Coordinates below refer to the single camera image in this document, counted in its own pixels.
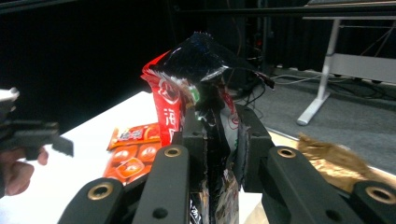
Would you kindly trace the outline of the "gold foil packet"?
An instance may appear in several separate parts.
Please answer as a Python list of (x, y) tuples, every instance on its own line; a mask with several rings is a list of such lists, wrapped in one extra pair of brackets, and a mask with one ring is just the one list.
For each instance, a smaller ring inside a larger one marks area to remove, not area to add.
[(327, 182), (346, 192), (351, 192), (355, 184), (366, 180), (385, 183), (396, 189), (396, 179), (377, 173), (364, 159), (343, 146), (321, 142), (300, 133), (297, 149)]

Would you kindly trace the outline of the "orange seasoning cube packet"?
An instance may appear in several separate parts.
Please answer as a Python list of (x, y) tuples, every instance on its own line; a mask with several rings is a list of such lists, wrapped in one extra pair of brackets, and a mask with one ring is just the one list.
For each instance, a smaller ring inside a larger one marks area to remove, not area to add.
[(150, 172), (161, 146), (157, 123), (116, 127), (107, 147), (111, 156), (103, 177), (118, 179), (123, 185), (136, 181)]

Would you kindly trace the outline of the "white desk frame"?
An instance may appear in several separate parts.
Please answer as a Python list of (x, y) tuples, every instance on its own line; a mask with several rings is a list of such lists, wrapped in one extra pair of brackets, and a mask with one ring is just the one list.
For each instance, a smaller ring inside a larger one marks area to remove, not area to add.
[(393, 21), (395, 22), (395, 25), (390, 26), (390, 29), (395, 29), (396, 16), (311, 16), (304, 17), (304, 19), (332, 21), (332, 31), (320, 74), (317, 96), (302, 115), (297, 118), (296, 123), (298, 125), (306, 126), (330, 96), (330, 93), (326, 90), (330, 74), (346, 75), (347, 77), (357, 77), (396, 84), (396, 59), (350, 55), (335, 52), (339, 30), (342, 27), (342, 21)]

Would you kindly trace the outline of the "red and black food packet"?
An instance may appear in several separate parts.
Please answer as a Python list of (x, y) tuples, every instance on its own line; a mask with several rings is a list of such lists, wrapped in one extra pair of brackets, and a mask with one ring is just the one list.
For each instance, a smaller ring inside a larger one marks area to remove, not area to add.
[(163, 146), (183, 130), (188, 108), (203, 125), (205, 178), (198, 191), (204, 224), (237, 224), (238, 191), (232, 171), (238, 147), (239, 117), (223, 74), (253, 72), (272, 88), (275, 82), (217, 43), (211, 35), (194, 33), (147, 63), (142, 78), (150, 85)]

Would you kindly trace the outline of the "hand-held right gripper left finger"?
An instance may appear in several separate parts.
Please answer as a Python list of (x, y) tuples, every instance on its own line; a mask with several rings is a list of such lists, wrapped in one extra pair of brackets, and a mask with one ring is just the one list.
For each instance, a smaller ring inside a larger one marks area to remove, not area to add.
[(198, 192), (205, 178), (203, 125), (195, 117), (195, 110), (186, 110), (182, 130), (182, 145), (190, 153), (190, 190)]

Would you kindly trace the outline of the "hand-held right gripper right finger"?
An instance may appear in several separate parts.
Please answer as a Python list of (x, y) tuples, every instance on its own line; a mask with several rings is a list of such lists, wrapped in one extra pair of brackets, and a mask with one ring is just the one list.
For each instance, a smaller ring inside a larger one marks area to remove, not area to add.
[(235, 158), (235, 177), (244, 192), (260, 193), (261, 158), (274, 146), (270, 134), (255, 112), (243, 105), (236, 106), (239, 117), (238, 147)]

